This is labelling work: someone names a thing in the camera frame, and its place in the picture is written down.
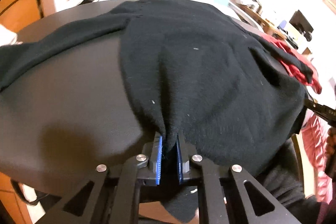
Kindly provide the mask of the person right hand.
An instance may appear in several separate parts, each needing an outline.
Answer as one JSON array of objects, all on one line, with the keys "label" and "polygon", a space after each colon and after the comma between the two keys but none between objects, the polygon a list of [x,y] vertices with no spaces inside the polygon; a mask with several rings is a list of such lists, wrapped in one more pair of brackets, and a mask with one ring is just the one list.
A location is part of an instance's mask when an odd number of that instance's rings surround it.
[{"label": "person right hand", "polygon": [[327,158],[325,173],[333,178],[335,174],[335,127],[329,128],[325,153]]}]

